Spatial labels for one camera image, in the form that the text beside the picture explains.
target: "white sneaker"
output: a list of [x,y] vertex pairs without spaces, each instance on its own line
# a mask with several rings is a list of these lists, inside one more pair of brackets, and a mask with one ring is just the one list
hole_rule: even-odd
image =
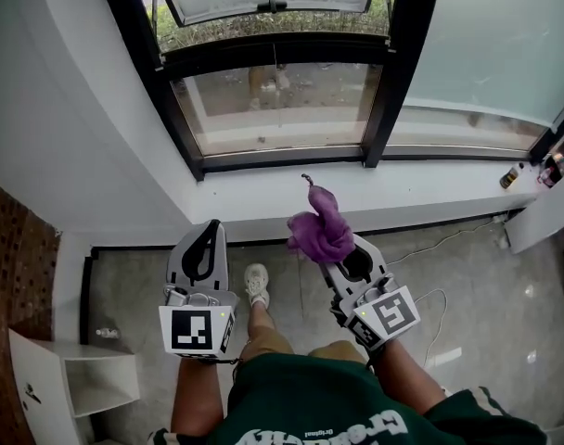
[[278,70],[278,83],[280,89],[288,89],[290,87],[290,80],[283,70]]
[[267,270],[260,263],[253,263],[245,269],[245,285],[251,306],[256,301],[262,301],[265,308],[270,306],[270,294],[266,290],[268,281]]
[[262,103],[260,102],[259,97],[255,97],[249,102],[249,110],[261,110]]

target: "white cable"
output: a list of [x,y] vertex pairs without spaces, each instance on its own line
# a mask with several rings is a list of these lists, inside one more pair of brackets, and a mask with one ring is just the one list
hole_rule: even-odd
[[445,239],[439,241],[438,244],[435,244],[435,245],[432,246],[431,248],[423,248],[423,249],[421,249],[421,250],[415,250],[414,252],[410,252],[409,254],[404,255],[401,259],[398,259],[397,261],[388,262],[387,265],[393,265],[393,264],[396,264],[396,263],[398,263],[398,262],[405,261],[408,257],[410,257],[410,256],[415,256],[416,254],[421,254],[422,252],[428,252],[429,250],[433,250],[433,249],[437,248],[437,247],[440,246],[443,242],[448,241],[449,239],[453,239],[454,237],[457,237],[457,236],[460,235],[460,234],[464,234],[464,233],[475,233],[475,232],[478,231],[480,228],[486,227],[486,226],[488,226],[488,225],[490,225],[490,224],[494,224],[494,220],[492,220],[492,221],[490,221],[490,222],[488,222],[488,223],[486,223],[486,224],[482,224],[482,225],[480,225],[480,226],[478,226],[478,227],[476,227],[476,228],[474,228],[474,229],[471,229],[471,230],[466,230],[466,229],[464,229],[464,230],[462,230],[462,231],[457,231],[455,234],[449,235],[449,236],[447,236]]
[[430,295],[431,293],[434,293],[434,292],[441,292],[442,293],[442,295],[445,298],[445,308],[442,311],[441,320],[439,321],[439,329],[437,330],[437,334],[434,336],[434,339],[429,344],[429,347],[427,348],[427,353],[424,355],[424,362],[422,364],[422,367],[427,367],[427,362],[429,360],[430,348],[432,348],[432,345],[434,345],[436,343],[437,339],[439,339],[439,335],[441,334],[441,329],[442,329],[442,320],[444,319],[445,314],[447,313],[447,307],[449,306],[449,300],[447,299],[447,294],[445,293],[445,291],[442,288],[435,288],[434,290],[431,290],[429,293],[425,293],[422,297],[418,297],[417,299],[414,300],[414,303],[418,303],[419,301],[421,301],[422,299],[425,299],[428,295]]

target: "tiled floor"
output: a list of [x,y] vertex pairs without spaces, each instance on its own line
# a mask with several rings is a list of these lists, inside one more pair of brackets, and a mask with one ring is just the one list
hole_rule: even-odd
[[[459,229],[485,220],[452,224],[368,239],[387,262],[433,246]],[[431,366],[429,372],[446,388],[457,391],[477,385],[488,387],[511,413],[551,427],[564,420],[564,294],[563,274],[555,244],[547,240],[513,255],[499,247],[500,225],[462,234],[439,248],[392,265],[401,285],[414,298],[442,288],[449,308],[442,333],[430,352],[456,359]],[[95,262],[90,292],[91,330],[117,327],[122,339],[91,336],[92,343],[125,348],[138,360],[141,400],[103,413],[113,439],[124,444],[145,443],[148,433],[168,427],[173,406],[178,358],[162,348],[158,307],[166,251],[102,252]],[[265,264],[270,274],[271,308],[278,329],[298,353],[351,335],[327,311],[329,290],[318,267],[284,246],[230,248],[231,289],[242,300],[229,345],[236,355],[247,339],[249,307],[243,272],[252,262]],[[441,294],[418,304],[422,322],[402,336],[411,354],[423,362],[443,309]],[[232,366],[219,366],[225,398],[232,386]]]

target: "brick wall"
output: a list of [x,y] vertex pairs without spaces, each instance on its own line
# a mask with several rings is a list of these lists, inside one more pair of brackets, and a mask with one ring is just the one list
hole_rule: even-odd
[[51,294],[59,237],[0,188],[0,445],[32,444],[14,384],[8,328],[51,339]]

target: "purple cloth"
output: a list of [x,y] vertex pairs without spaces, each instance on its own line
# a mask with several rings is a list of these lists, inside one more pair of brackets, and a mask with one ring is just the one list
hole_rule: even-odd
[[309,187],[309,203],[317,214],[300,212],[287,224],[289,248],[299,248],[313,262],[340,262],[354,250],[353,232],[338,211],[338,201],[321,186]]

